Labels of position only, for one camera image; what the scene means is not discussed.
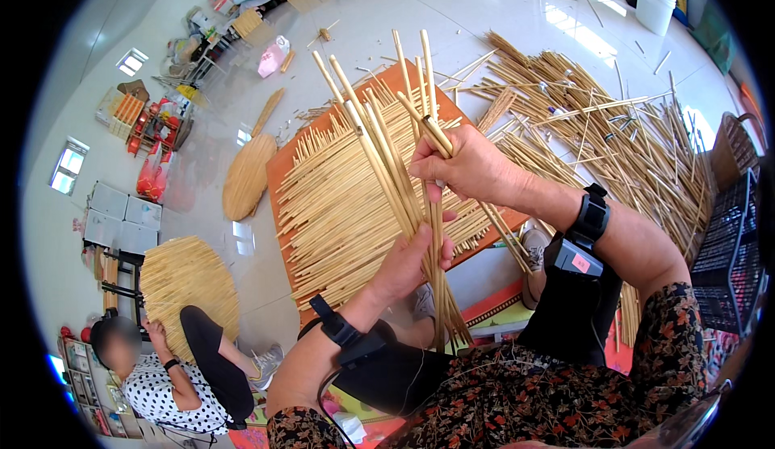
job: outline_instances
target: black plastic crate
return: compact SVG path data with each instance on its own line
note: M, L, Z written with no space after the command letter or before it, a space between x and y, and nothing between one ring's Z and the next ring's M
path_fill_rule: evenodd
M716 198L691 282L706 328L744 336L764 280L756 236L756 177L749 169Z

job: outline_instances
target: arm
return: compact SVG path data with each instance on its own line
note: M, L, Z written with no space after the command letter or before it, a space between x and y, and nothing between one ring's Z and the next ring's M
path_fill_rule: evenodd
M418 144L409 172L423 180L444 180L465 199L505 205L567 231L578 217L586 192L546 180L510 162L470 125L443 130L454 147L449 160L434 154L424 138ZM440 190L428 184L434 196ZM646 299L673 282L690 283L689 270L673 241L654 222L613 200L611 216L595 253Z
M361 333L369 331L382 311L393 301L406 297L422 280L422 255L431 244L431 229L422 224L411 242L400 236L382 261L373 279L350 298L339 314ZM445 240L442 267L449 267L452 242ZM318 389L339 366L335 357L341 348L318 324L285 356L266 394L266 414L272 416L287 407L318 408Z
M153 348L159 355L159 361L161 365L166 364L169 360L174 359L169 347L167 347L167 334L164 331L164 325L159 321L150 323L148 318L143 318L141 321L143 328L148 330L150 336L150 342L153 344ZM201 407L201 400L199 395L194 389L194 385L191 384L189 376L186 375L185 370L180 365L175 365L170 368L170 379L172 380L172 400L175 401L175 405L178 406L178 410L197 410Z

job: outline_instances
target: black pants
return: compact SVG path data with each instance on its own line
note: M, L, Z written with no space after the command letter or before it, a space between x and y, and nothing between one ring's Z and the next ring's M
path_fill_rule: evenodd
M574 276L547 273L541 302L516 342L562 361L604 365L592 327L605 346L621 289L622 280L608 265L599 282L579 282ZM299 338L319 321L307 324ZM395 339L390 325L382 320L372 329L386 330L392 336L383 338ZM384 413L406 416L436 392L452 358L393 341L372 360L343 371L333 385Z
M244 425L244 420L253 412L253 396L243 371L218 353L223 328L195 306L180 310L180 325L212 394L236 426Z

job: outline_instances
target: sneaker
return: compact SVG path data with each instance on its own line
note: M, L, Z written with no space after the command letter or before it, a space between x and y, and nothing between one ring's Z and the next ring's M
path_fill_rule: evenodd
M255 389L266 390L269 388L269 384L272 383L272 378L280 367L280 362L285 358L285 352L283 347L280 347L277 343L272 345L269 350L265 351L261 355L256 355L253 352L253 367L256 368L260 377L248 377L247 380Z
M429 282L423 284L415 290L417 299L415 308L412 310L412 320L417 323L423 318L431 317L436 319L436 303L433 301L433 289Z
M538 229L530 229L522 235L522 247L528 252L526 262L531 272L537 273L543 269L543 250L548 245L549 237ZM538 306L546 279L545 276L527 276L522 282L522 304L525 308L535 309Z

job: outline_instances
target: orange wooden board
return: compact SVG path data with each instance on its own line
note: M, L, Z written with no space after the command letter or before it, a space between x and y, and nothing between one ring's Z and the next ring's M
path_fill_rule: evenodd
M412 85L412 88L415 88L418 86L417 81L417 73L416 68L414 64L406 61L406 67L409 72L409 78L410 83ZM322 76L319 76L317 74L313 75L315 81L318 81L320 83L320 87L325 87L325 81ZM397 91L403 91L404 90L404 79L401 74L401 67L398 64L394 64L393 66L387 68L384 72L377 75L378 79L383 79L384 82L388 85L391 91L394 93ZM363 97L363 94L366 90L366 88L369 87L369 84L364 84L363 86L357 88L355 90L355 94L359 97ZM468 117L460 111L460 109L455 106L455 104L452 102L452 100L445 95L439 87L436 87L436 103L440 105L439 109L439 118L444 121L451 121L455 118L462 116L462 123L469 123L473 124L471 120L468 119ZM307 128L315 128L318 132L326 132L330 131L331 128L331 121L329 120L329 112L333 112L333 108L331 108L329 111L326 111L323 115L320 115L315 121L312 122L311 125L307 126ZM299 133L306 132L306 129L301 130ZM274 227L277 232L281 230L279 219L280 219L280 205L277 203L277 199L280 198L280 195L277 193L277 190L280 188L281 183L283 179L285 178L286 174L293 168L293 158L296 154L296 146L298 144L298 139L301 137L301 134L296 134L294 138L292 138L283 148L281 148L274 157L266 164L266 175L268 178L269 183L269 198L270 202L272 204L272 214L274 215ZM519 213L516 211L513 211L511 209L505 209L505 212L503 213L503 218L506 220L506 223L509 225L509 228L514 231L519 228L520 225L522 225L525 221L528 220L528 216L526 216L524 213ZM291 241L291 237L296 233L296 230L292 230L288 232L286 235L280 236L277 240L280 242L280 246L284 246L288 244ZM492 227L490 227L487 231L487 233L484 235L482 239L479 240L479 247L476 249L470 249L468 251L464 251L461 255L458 255L453 261L452 261L452 267L455 267L456 265L459 265L461 262L465 261L466 259L470 258L472 255L475 255L482 249L488 247L493 242L499 240L498 232L495 231ZM288 261L288 258L291 256L291 249L286 249L282 251L283 261L285 262L285 271L288 276L288 280L291 282L291 290L295 290L293 286L293 280L294 276L291 270L293 269L294 265L292 262ZM302 326L306 323L308 323L310 320L315 318L315 311L312 309L306 309L305 311L299 312L302 318Z

